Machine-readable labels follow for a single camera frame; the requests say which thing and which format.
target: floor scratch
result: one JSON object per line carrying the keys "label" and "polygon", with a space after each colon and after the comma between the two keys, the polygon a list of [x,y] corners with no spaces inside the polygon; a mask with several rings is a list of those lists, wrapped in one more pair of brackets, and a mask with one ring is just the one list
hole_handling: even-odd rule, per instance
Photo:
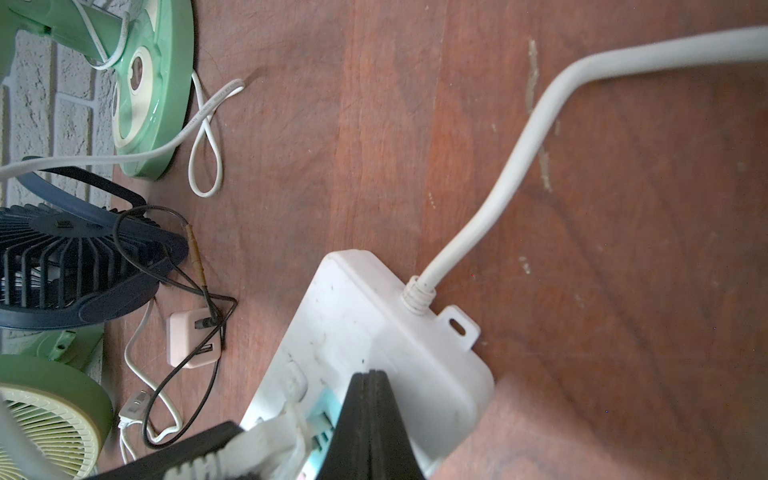
{"label": "floor scratch", "polygon": [[[528,60],[531,67],[528,71],[528,83],[525,85],[525,111],[530,115],[533,112],[534,99],[536,96],[536,84],[538,83],[538,50],[536,49],[536,40],[528,39]],[[544,149],[544,145],[538,150],[538,166],[541,171],[541,182],[547,192],[552,192],[552,185],[549,181],[549,154]]]}
{"label": "floor scratch", "polygon": [[536,50],[536,40],[533,38],[528,39],[528,60],[531,62],[531,69],[528,71],[528,83],[525,85],[525,111],[530,115],[533,112],[536,84],[538,83],[538,51]]}
{"label": "floor scratch", "polygon": [[538,168],[541,171],[541,182],[547,192],[552,193],[552,186],[549,183],[549,153],[542,146],[538,149]]}
{"label": "floor scratch", "polygon": [[523,270],[525,271],[525,274],[526,275],[530,275],[531,274],[531,265],[528,263],[528,258],[520,257],[520,258],[518,258],[518,260],[520,261],[520,266],[523,267]]}

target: cord strain relief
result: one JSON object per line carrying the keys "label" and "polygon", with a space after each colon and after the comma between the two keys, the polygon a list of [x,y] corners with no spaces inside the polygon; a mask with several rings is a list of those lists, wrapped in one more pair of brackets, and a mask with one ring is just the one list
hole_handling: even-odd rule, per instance
{"label": "cord strain relief", "polygon": [[408,307],[408,310],[414,312],[417,315],[424,315],[429,310],[429,306],[432,305],[432,301],[437,296],[437,292],[432,290],[430,292],[424,291],[419,285],[419,277],[414,275],[411,280],[408,281],[408,285],[402,291],[402,301]]}

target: charging cable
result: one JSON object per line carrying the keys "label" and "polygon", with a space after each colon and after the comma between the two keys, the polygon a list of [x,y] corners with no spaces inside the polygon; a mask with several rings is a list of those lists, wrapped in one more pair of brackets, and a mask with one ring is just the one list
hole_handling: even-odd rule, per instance
{"label": "charging cable", "polygon": [[[152,379],[149,378],[149,376],[142,372],[141,369],[136,365],[134,360],[131,358],[131,349],[133,349],[134,344],[136,343],[136,340],[138,339],[139,335],[142,331],[144,331],[144,328],[149,323],[149,319],[152,315],[152,309],[154,308],[156,300],[155,298],[152,298],[147,303],[147,309],[144,311],[144,317],[142,317],[141,322],[139,322],[139,326],[136,328],[136,331],[134,332],[133,336],[130,340],[128,340],[128,344],[125,346],[125,363],[128,365],[128,368],[131,369],[131,371],[139,377],[139,379],[144,382],[152,392],[154,392],[157,389],[157,383],[154,382]],[[174,424],[159,434],[156,434],[154,430],[152,429],[151,425],[147,425],[147,434],[149,438],[152,440],[152,442],[161,442],[165,437],[172,433],[176,433],[179,430],[181,430],[181,427],[184,426],[184,419],[181,418],[181,414],[177,410],[176,406],[172,403],[172,401],[168,398],[168,395],[166,395],[165,392],[160,392],[158,395],[160,397],[160,400],[165,404],[165,406],[168,408],[168,411],[170,412],[170,416],[174,419]],[[133,410],[126,410],[126,412],[134,414],[134,415],[123,415],[123,411],[121,410],[120,420],[121,424],[120,430],[121,430],[121,442],[125,444],[125,446],[128,448],[128,451],[131,453],[131,456],[135,459],[135,454],[132,452],[131,447],[127,443],[127,440],[124,437],[124,433],[122,432],[127,427],[134,425],[134,424],[141,424],[141,420],[143,419],[143,415],[146,412],[146,408],[149,405],[149,399],[150,396],[146,392],[139,392],[134,397],[131,397],[131,399],[126,402],[124,410],[130,405],[141,405],[142,401],[146,402],[146,405],[141,409],[139,414],[134,414]]]}

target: plug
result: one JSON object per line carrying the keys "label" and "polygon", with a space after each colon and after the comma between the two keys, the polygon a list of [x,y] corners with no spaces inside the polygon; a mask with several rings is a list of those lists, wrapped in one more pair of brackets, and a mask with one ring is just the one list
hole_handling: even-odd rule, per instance
{"label": "plug", "polygon": [[[208,308],[176,312],[167,320],[167,361],[177,366],[202,342],[216,323],[210,318]],[[221,335],[212,336],[208,343],[185,366],[194,369],[216,362],[221,357]]]}
{"label": "plug", "polygon": [[141,390],[139,393],[135,393],[120,409],[120,424],[118,427],[124,429],[134,423],[139,423],[144,419],[144,415],[147,414],[147,407],[149,406],[149,393]]}

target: white power cord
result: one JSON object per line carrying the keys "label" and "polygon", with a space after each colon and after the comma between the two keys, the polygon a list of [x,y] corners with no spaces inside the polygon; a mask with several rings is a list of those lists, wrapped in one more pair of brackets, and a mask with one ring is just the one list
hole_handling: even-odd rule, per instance
{"label": "white power cord", "polygon": [[[147,303],[147,309],[144,311],[144,317],[142,317],[141,321],[139,322],[139,326],[136,327],[136,331],[134,332],[131,339],[128,340],[128,344],[125,346],[125,352],[124,352],[125,363],[126,365],[128,365],[128,368],[131,369],[131,371],[137,377],[139,377],[139,379],[142,382],[144,382],[152,391],[157,389],[157,383],[155,383],[154,380],[149,378],[149,376],[146,373],[142,372],[141,369],[139,369],[139,367],[136,365],[134,360],[131,358],[131,349],[133,349],[133,346],[135,345],[139,335],[141,334],[141,332],[144,331],[144,328],[149,323],[149,319],[152,315],[152,309],[154,308],[154,304],[155,304],[154,298]],[[170,415],[174,419],[174,424],[170,427],[167,427],[159,434],[156,434],[154,432],[154,430],[152,429],[152,425],[147,425],[149,438],[152,440],[153,443],[161,442],[165,437],[167,437],[172,433],[178,432],[179,430],[181,430],[181,427],[184,426],[184,419],[182,419],[181,414],[176,409],[176,406],[172,403],[170,398],[168,398],[168,395],[166,395],[165,391],[161,391],[158,396],[160,397],[160,400],[162,400],[165,406],[168,408]],[[130,411],[130,415],[124,413],[126,408],[121,410],[120,424],[118,428],[120,429],[121,454],[123,455],[123,461],[126,463],[127,463],[127,457],[125,455],[125,451],[123,450],[123,448],[127,449],[128,453],[130,453],[131,457],[133,457],[133,460],[136,459],[136,453],[131,448],[131,445],[128,443],[127,438],[125,437],[124,431],[127,427],[131,425],[141,424],[141,419],[144,417],[144,413],[146,412],[146,404],[141,405],[141,403],[146,402],[148,400],[149,400],[149,395],[145,394],[144,396],[141,396],[141,394],[137,394],[128,400],[126,407],[128,407],[129,404],[131,403],[135,403],[139,405],[139,407],[134,409],[133,411]]]}
{"label": "white power cord", "polygon": [[74,3],[74,6],[77,7],[78,12],[80,12],[80,16],[83,18],[83,23],[85,23],[85,29],[88,30],[88,34],[91,36],[91,40],[94,42],[96,51],[98,51],[98,54],[101,57],[101,61],[104,62],[101,65],[94,65],[94,64],[89,64],[89,65],[96,70],[106,70],[108,68],[112,68],[114,64],[116,64],[120,60],[120,57],[123,56],[123,52],[125,51],[125,43],[128,40],[127,14],[123,15],[123,18],[122,18],[122,23],[120,25],[120,37],[118,38],[118,45],[117,47],[115,47],[114,52],[112,52],[112,55],[107,56],[107,51],[104,49],[104,44],[101,43],[101,39],[98,37],[98,34],[96,33],[96,28],[94,28],[93,22],[91,22],[91,17],[89,17],[88,13],[86,13],[85,8],[83,8],[83,5],[80,3],[80,0],[72,0],[72,3]]}
{"label": "white power cord", "polygon": [[[203,104],[205,103],[203,98],[203,86],[200,84],[200,79],[197,77],[197,73],[195,71],[192,71],[192,83],[194,84],[197,108],[202,108]],[[189,167],[187,168],[187,176],[189,177],[190,188],[192,188],[192,191],[195,193],[195,195],[202,198],[208,198],[215,195],[216,192],[218,192],[221,188],[221,180],[223,177],[221,151],[219,150],[219,144],[216,142],[216,137],[214,137],[214,133],[210,129],[211,118],[213,118],[212,114],[205,117],[205,120],[203,120],[203,125],[200,127],[200,130],[197,131],[197,137],[194,139],[192,152],[190,153]],[[200,190],[194,177],[194,161],[195,155],[197,154],[197,146],[200,144],[200,140],[203,138],[204,134],[207,136],[208,143],[210,143],[210,148],[214,151],[214,156],[216,157],[216,180],[214,180],[214,185],[207,192]]]}
{"label": "white power cord", "polygon": [[184,128],[162,147],[155,148],[140,154],[129,155],[94,155],[94,156],[62,156],[62,157],[43,157],[33,158],[31,160],[16,162],[13,164],[4,165],[0,167],[0,180],[7,180],[9,178],[17,177],[19,175],[28,174],[36,170],[44,170],[46,168],[53,167],[83,167],[85,165],[111,165],[111,164],[126,164],[136,161],[150,160],[160,155],[168,154],[174,151],[181,142],[192,134],[192,131],[199,127],[203,121],[209,116],[214,114],[216,109],[225,100],[232,95],[241,92],[245,88],[245,83],[239,78],[230,81],[224,85],[221,90],[211,97],[203,107],[192,117],[192,119],[184,125]]}
{"label": "white power cord", "polygon": [[[128,37],[127,15],[123,16],[123,21],[120,27],[120,38],[118,39],[118,46],[115,48],[112,56],[108,58],[107,52],[104,50],[104,45],[101,43],[101,39],[98,37],[98,34],[96,33],[96,29],[94,28],[93,23],[91,22],[91,18],[88,17],[88,13],[86,13],[85,9],[83,8],[83,5],[80,3],[80,0],[72,0],[72,2],[78,8],[78,11],[80,12],[80,16],[83,18],[85,27],[88,30],[88,34],[91,36],[91,40],[93,41],[94,46],[96,47],[96,50],[101,56],[101,60],[104,62],[101,65],[91,64],[91,67],[93,67],[96,70],[106,70],[107,68],[113,67],[114,64],[116,64],[120,60],[120,58],[122,57],[125,51],[125,44]],[[197,107],[202,111],[203,106],[205,104],[205,100],[203,96],[203,87],[200,84],[200,79],[198,78],[197,73],[195,71],[192,71],[192,83],[194,84],[195,97],[197,99]],[[243,90],[242,88],[239,88],[237,90],[231,91],[223,100],[226,100],[227,98],[239,93],[242,90]],[[209,114],[205,115],[204,119],[202,120],[202,125],[200,126],[200,130],[197,132],[194,145],[192,146],[192,152],[190,153],[189,166],[187,169],[190,188],[198,197],[202,197],[202,198],[208,198],[215,195],[221,189],[221,182],[223,179],[223,162],[221,160],[221,151],[219,149],[218,143],[216,142],[216,138],[214,137],[214,133],[210,128],[210,121],[214,116],[215,110],[216,108],[214,108]],[[214,181],[214,185],[212,186],[212,188],[207,192],[203,192],[197,186],[197,180],[195,179],[195,176],[194,176],[194,163],[195,163],[195,157],[197,155],[197,148],[200,145],[200,141],[202,140],[204,135],[208,138],[210,147],[214,151],[214,156],[216,157],[216,180]],[[154,157],[159,156],[161,154],[162,153],[157,153],[154,155]],[[119,162],[115,161],[110,163],[124,163],[124,162],[125,160],[122,160]]]}
{"label": "white power cord", "polygon": [[424,272],[409,281],[402,295],[407,307],[415,313],[425,313],[435,298],[438,283],[493,227],[520,186],[563,104],[577,88],[602,78],[765,60],[768,60],[768,27],[753,27],[606,51],[571,64],[553,80],[536,104],[480,210]]}

